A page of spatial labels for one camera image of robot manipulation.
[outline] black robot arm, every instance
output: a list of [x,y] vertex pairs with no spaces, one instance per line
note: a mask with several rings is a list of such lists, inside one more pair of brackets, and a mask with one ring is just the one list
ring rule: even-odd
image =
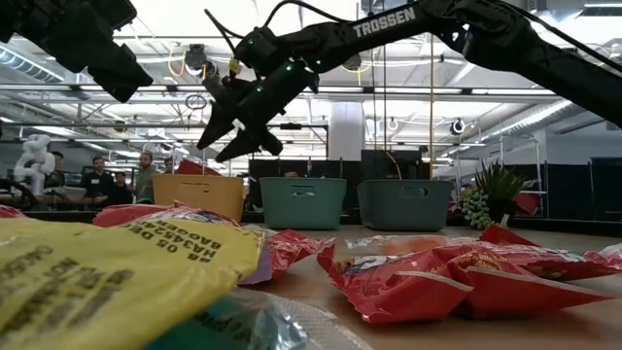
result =
[[421,0],[373,17],[314,24],[279,37],[267,27],[256,28],[238,44],[234,57],[265,79],[241,84],[233,75],[223,85],[204,82],[215,101],[198,147],[231,131],[237,119],[246,128],[218,161],[259,146],[278,155],[282,145],[265,124],[284,114],[305,88],[317,92],[319,74],[357,53],[426,32],[475,65],[520,74],[622,126],[622,78],[544,42],[514,8],[496,0]]
[[120,102],[154,81],[113,31],[136,18],[128,0],[0,0],[0,42],[14,33],[30,40],[74,73],[85,67]]

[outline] white robot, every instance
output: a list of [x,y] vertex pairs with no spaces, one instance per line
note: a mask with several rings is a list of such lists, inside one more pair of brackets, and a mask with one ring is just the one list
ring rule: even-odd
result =
[[[16,182],[22,182],[26,177],[31,178],[30,191],[34,195],[43,193],[46,175],[54,171],[54,155],[48,153],[50,141],[48,135],[30,135],[28,141],[22,145],[23,153],[14,170]],[[34,162],[29,168],[24,167],[29,161]]]

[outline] person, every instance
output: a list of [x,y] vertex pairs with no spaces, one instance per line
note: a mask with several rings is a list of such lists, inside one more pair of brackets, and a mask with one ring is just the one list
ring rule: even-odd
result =
[[125,183],[125,173],[118,171],[115,173],[115,185],[108,195],[107,205],[131,204],[134,196],[131,189]]
[[136,202],[155,203],[154,200],[154,175],[157,170],[152,166],[154,155],[143,152],[138,158],[138,178],[136,179]]
[[172,174],[173,173],[173,158],[168,157],[164,160],[164,174]]
[[110,172],[104,170],[105,161],[102,156],[93,157],[94,171],[86,173],[80,181],[80,187],[86,190],[85,197],[93,198],[94,203],[103,203],[115,181]]
[[54,171],[46,175],[44,189],[65,186],[65,174],[62,172],[62,162],[65,156],[59,151],[53,151],[52,154],[54,155]]

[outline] red bag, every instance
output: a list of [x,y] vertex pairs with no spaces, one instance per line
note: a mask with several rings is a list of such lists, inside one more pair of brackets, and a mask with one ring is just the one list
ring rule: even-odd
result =
[[222,176],[218,171],[212,169],[211,167],[205,166],[205,169],[203,169],[203,165],[187,159],[182,160],[179,164],[177,174]]
[[[542,248],[507,229],[494,226],[488,227],[479,239],[481,245],[495,254],[547,279],[572,281],[622,272],[622,260],[615,259],[615,250],[608,254],[611,255],[609,258],[596,252]],[[622,247],[617,249],[617,254],[620,252]]]
[[272,279],[285,274],[290,266],[330,246],[334,238],[312,239],[292,230],[268,236],[265,244],[272,259]]
[[318,263],[372,324],[438,320],[452,312],[517,316],[612,298],[536,277],[477,244],[341,262],[334,261],[333,246]]
[[113,205],[99,212],[93,219],[93,224],[101,228],[110,228],[169,208],[171,207],[150,204]]
[[9,219],[9,218],[27,218],[27,217],[21,214],[21,212],[14,207],[0,204],[0,219]]

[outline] tan basket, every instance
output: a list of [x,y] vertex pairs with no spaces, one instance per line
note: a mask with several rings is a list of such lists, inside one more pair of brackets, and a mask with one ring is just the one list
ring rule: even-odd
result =
[[244,182],[241,178],[203,175],[154,176],[155,204],[179,200],[193,208],[211,210],[233,220],[242,219]]

